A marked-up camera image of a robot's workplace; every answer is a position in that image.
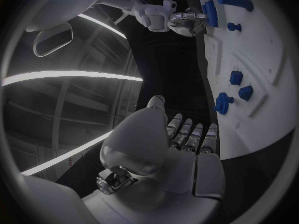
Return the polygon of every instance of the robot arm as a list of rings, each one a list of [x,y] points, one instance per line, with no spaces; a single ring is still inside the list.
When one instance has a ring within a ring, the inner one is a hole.
[[[144,4],[140,0],[99,0],[104,4],[121,9],[124,13],[133,15],[144,27],[153,32],[174,32],[193,37],[206,26],[207,14],[200,13],[195,8],[185,12],[176,12],[176,2],[164,0],[163,5]]]

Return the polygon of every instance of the blue cube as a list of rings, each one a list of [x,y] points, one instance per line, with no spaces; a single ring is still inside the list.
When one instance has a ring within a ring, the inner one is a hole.
[[[240,71],[232,71],[231,78],[229,79],[232,85],[240,85],[243,74]]]
[[[245,101],[248,101],[253,93],[251,86],[243,87],[239,90],[239,97]]]

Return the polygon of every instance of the led light strip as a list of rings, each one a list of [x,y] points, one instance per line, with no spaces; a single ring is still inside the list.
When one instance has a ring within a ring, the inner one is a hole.
[[[104,140],[104,139],[107,138],[111,133],[112,133],[112,131],[110,131],[110,132],[108,132],[108,133],[106,133],[106,134],[104,134],[104,135],[102,135],[102,136],[100,136],[100,137],[98,137],[98,138],[96,138],[96,139],[94,139],[94,140],[92,140],[92,141],[86,143],[86,144],[83,144],[82,146],[80,146],[80,147],[78,147],[78,148],[75,148],[75,149],[72,150],[72,151],[69,151],[69,152],[67,152],[67,153],[65,153],[65,154],[62,154],[62,155],[60,155],[60,156],[57,157],[57,158],[54,158],[54,159],[52,159],[52,160],[50,160],[50,161],[48,161],[48,162],[45,162],[45,163],[43,163],[43,164],[41,164],[41,165],[38,165],[38,166],[36,166],[36,167],[34,167],[34,168],[31,168],[31,169],[29,169],[29,170],[27,170],[27,171],[24,171],[24,172],[22,172],[21,174],[24,175],[24,176],[30,176],[30,175],[32,175],[32,174],[34,174],[34,173],[37,173],[37,172],[40,172],[40,171],[42,171],[42,170],[44,170],[44,169],[46,169],[46,168],[49,168],[49,167],[51,167],[51,166],[53,166],[53,165],[55,165],[55,164],[57,164],[57,163],[59,163],[59,162],[65,160],[65,159],[67,159],[67,158],[69,158],[69,157],[71,157],[71,156],[74,156],[74,155],[77,154],[77,153],[82,152],[83,150],[85,150],[85,149],[87,149],[87,148],[89,148],[89,147],[95,145],[96,143],[98,143],[98,142]]]
[[[46,77],[102,77],[102,78],[115,78],[131,81],[143,81],[141,78],[122,76],[116,74],[102,73],[102,72],[90,72],[90,71],[37,71],[19,74],[15,76],[6,77],[2,81],[2,86],[6,86],[19,81],[27,81],[38,78]]]
[[[85,19],[88,19],[88,20],[90,20],[90,21],[93,21],[93,22],[95,22],[95,23],[97,23],[97,24],[99,24],[99,25],[101,25],[101,26],[103,26],[103,27],[109,29],[110,31],[115,32],[115,33],[118,34],[119,36],[122,36],[123,38],[126,39],[125,35],[123,35],[121,32],[115,30],[114,28],[108,26],[107,24],[104,24],[104,23],[101,22],[101,21],[98,21],[98,20],[96,20],[96,19],[94,19],[94,18],[92,18],[92,17],[90,17],[90,16],[84,15],[84,14],[80,14],[80,15],[78,15],[78,16],[83,17],[83,18],[85,18]]]

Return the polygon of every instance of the curved light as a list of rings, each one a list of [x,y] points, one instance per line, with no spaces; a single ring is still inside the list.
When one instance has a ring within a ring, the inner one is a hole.
[[[119,36],[122,36],[123,38],[126,39],[125,35],[123,35],[121,32],[115,30],[114,28],[108,26],[107,24],[104,24],[104,23],[101,22],[101,21],[98,21],[98,20],[96,20],[96,19],[94,19],[94,18],[92,18],[92,17],[90,17],[90,16],[84,15],[84,14],[80,14],[80,15],[78,15],[78,16],[83,17],[83,18],[85,18],[85,19],[88,19],[88,20],[90,20],[90,21],[93,21],[93,22],[95,22],[95,23],[97,23],[97,24],[99,24],[99,25],[101,25],[101,26],[103,26],[103,27],[109,29],[109,30],[112,31],[112,32],[115,32],[115,33],[118,34]]]
[[[112,133],[112,131],[110,131],[110,132],[108,132],[108,133],[106,133],[106,134],[104,134],[104,135],[102,135],[102,136],[100,136],[100,137],[98,137],[98,138],[96,138],[94,140],[91,140],[90,142],[88,142],[86,144],[83,144],[82,146],[80,146],[78,148],[75,148],[72,151],[69,151],[69,152],[67,152],[65,154],[62,154],[62,155],[58,156],[57,158],[54,158],[54,159],[52,159],[52,160],[50,160],[48,162],[45,162],[45,163],[43,163],[41,165],[38,165],[38,166],[36,166],[34,168],[28,169],[27,171],[24,171],[21,174],[24,175],[24,176],[30,176],[30,175],[32,175],[34,173],[37,173],[37,172],[40,172],[40,171],[42,171],[42,170],[44,170],[46,168],[49,168],[49,167],[51,167],[51,166],[53,166],[53,165],[55,165],[55,164],[57,164],[57,163],[65,160],[65,159],[67,159],[67,158],[69,158],[71,156],[74,156],[77,153],[82,152],[83,150],[85,150],[85,149],[87,149],[87,148],[95,145],[96,143],[104,140],[111,133]]]
[[[122,76],[116,74],[102,73],[102,72],[91,72],[91,71],[37,71],[19,74],[15,76],[6,77],[2,81],[2,86],[6,86],[19,81],[27,81],[38,78],[46,77],[102,77],[102,78],[115,78],[124,79],[131,81],[143,81],[141,78]]]

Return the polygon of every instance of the blue knob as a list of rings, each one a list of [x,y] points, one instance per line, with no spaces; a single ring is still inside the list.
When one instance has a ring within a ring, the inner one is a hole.
[[[220,4],[239,6],[245,8],[247,11],[253,10],[253,3],[250,0],[218,0]]]
[[[233,24],[232,22],[229,22],[227,24],[227,28],[230,30],[230,31],[234,31],[234,30],[238,30],[238,31],[241,31],[242,27],[240,24],[236,25],[236,24]]]
[[[229,82],[232,85],[240,85],[243,78],[243,74],[240,71],[232,71]]]
[[[245,101],[248,101],[253,93],[251,86],[243,87],[239,90],[239,97]]]
[[[220,114],[226,114],[228,110],[228,104],[232,104],[233,102],[233,97],[228,97],[226,93],[222,92],[216,99],[216,106],[213,107],[213,110],[218,111]]]

